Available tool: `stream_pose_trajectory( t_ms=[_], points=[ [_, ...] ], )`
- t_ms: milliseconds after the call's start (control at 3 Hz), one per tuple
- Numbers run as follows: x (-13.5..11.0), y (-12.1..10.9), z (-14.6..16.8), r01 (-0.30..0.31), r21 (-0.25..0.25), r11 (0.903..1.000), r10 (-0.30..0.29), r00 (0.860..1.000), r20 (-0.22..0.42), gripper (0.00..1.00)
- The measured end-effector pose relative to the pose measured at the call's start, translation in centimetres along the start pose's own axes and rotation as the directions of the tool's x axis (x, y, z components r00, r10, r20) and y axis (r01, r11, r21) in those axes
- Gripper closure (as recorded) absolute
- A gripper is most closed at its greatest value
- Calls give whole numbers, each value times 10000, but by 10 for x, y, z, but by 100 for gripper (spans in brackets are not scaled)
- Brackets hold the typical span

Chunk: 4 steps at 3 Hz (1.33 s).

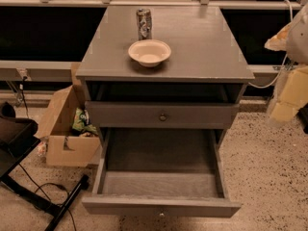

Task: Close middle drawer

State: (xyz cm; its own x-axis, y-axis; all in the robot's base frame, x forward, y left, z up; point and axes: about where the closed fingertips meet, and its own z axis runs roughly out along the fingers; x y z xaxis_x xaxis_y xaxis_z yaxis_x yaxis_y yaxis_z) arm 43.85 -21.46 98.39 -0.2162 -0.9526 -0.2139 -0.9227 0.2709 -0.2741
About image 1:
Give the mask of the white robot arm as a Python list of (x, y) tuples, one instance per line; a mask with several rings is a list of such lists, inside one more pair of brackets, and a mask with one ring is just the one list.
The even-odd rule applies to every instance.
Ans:
[(308, 104), (308, 4), (265, 47), (284, 51), (290, 60), (278, 74), (267, 109), (269, 124), (280, 127)]

